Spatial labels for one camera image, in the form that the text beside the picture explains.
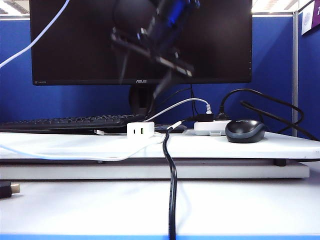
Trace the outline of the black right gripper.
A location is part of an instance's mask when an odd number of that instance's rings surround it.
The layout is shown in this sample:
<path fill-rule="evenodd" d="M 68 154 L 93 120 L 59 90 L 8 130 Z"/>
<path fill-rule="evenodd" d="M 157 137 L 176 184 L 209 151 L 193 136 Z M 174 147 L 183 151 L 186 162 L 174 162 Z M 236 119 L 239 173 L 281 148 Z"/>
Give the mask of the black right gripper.
<path fill-rule="evenodd" d="M 155 100 L 163 91 L 173 85 L 173 73 L 176 71 L 187 77 L 192 77 L 194 67 L 181 60 L 172 41 L 176 37 L 177 29 L 141 28 L 136 35 L 130 35 L 114 27 L 111 32 L 111 40 L 120 50 L 119 82 L 122 84 L 128 62 L 128 52 L 135 52 L 146 57 L 151 62 L 160 64 L 171 71 L 167 71 L 156 86 L 152 97 Z"/>

